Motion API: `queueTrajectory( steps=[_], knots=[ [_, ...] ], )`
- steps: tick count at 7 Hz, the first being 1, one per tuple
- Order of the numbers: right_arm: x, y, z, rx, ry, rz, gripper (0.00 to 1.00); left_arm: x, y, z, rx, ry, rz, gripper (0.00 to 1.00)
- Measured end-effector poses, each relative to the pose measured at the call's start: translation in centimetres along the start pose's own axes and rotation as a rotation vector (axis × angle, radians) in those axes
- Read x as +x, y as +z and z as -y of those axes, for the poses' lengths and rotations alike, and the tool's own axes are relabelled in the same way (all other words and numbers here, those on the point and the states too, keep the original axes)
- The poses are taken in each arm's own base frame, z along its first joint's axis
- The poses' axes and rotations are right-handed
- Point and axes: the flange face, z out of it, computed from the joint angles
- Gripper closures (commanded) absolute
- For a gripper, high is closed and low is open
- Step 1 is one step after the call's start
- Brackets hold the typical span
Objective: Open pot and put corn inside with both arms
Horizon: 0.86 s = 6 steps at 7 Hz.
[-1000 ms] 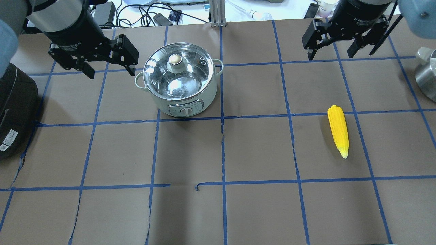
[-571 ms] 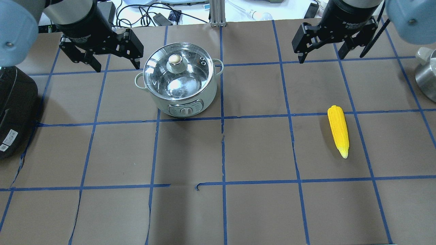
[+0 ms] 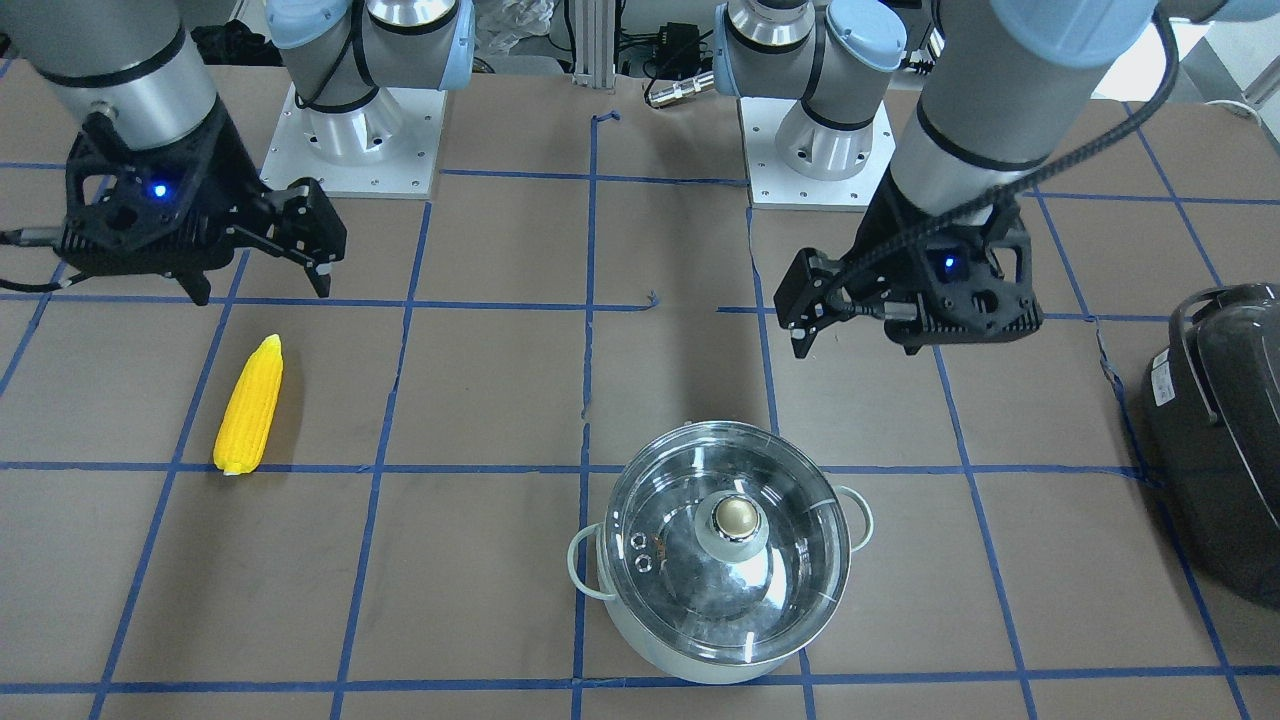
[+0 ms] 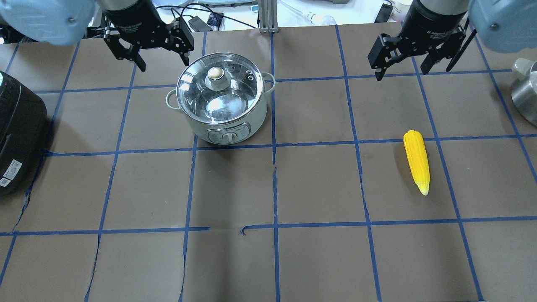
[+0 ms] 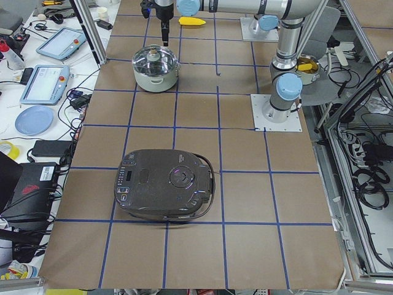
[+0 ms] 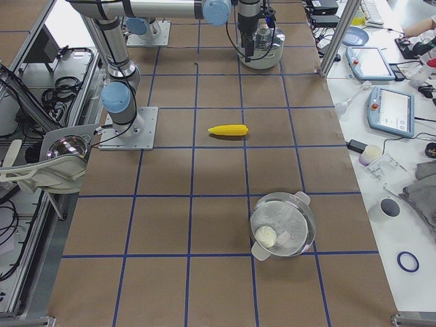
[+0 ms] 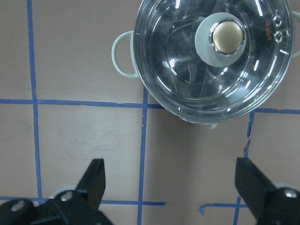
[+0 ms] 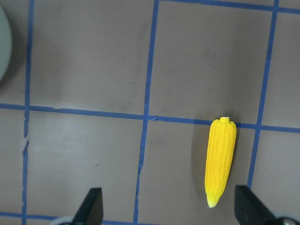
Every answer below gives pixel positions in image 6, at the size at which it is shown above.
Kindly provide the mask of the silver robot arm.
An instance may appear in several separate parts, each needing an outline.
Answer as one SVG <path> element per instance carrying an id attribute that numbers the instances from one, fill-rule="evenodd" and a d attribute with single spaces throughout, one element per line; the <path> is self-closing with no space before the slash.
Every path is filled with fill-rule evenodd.
<path id="1" fill-rule="evenodd" d="M 206 20 L 214 26 L 227 23 L 231 7 L 238 12 L 242 57 L 246 62 L 254 61 L 254 35 L 258 22 L 269 18 L 269 7 L 260 1 L 70 1 L 71 6 L 83 16 L 98 21 L 110 21 L 119 16 L 126 18 L 195 18 Z"/>
<path id="2" fill-rule="evenodd" d="M 129 57 L 121 22 L 118 18 L 83 20 L 108 72 L 109 81 L 100 96 L 102 104 L 112 119 L 114 133 L 121 138 L 130 137 L 138 132 L 136 90 L 140 73 Z"/>

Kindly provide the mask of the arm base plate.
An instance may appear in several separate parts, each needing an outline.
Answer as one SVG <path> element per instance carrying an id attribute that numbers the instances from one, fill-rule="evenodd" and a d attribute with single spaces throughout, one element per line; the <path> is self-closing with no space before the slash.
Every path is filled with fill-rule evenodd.
<path id="1" fill-rule="evenodd" d="M 113 124 L 109 114 L 105 124 L 112 125 L 103 129 L 98 147 L 102 151 L 153 150 L 157 126 L 158 107 L 138 107 L 133 125 Z"/>
<path id="2" fill-rule="evenodd" d="M 130 48 L 152 48 L 167 46 L 170 39 L 171 22 L 168 20 L 156 20 L 147 32 L 143 35 L 129 33 L 127 47 Z"/>

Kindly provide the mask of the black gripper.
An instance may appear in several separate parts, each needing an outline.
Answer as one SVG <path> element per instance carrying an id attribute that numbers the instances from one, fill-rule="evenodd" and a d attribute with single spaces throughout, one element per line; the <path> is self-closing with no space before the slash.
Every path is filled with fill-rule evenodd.
<path id="1" fill-rule="evenodd" d="M 245 62 L 250 62 L 254 54 L 253 33 L 255 33 L 258 28 L 259 13 L 259 11 L 238 11 L 238 30 L 241 33 L 240 45 Z"/>

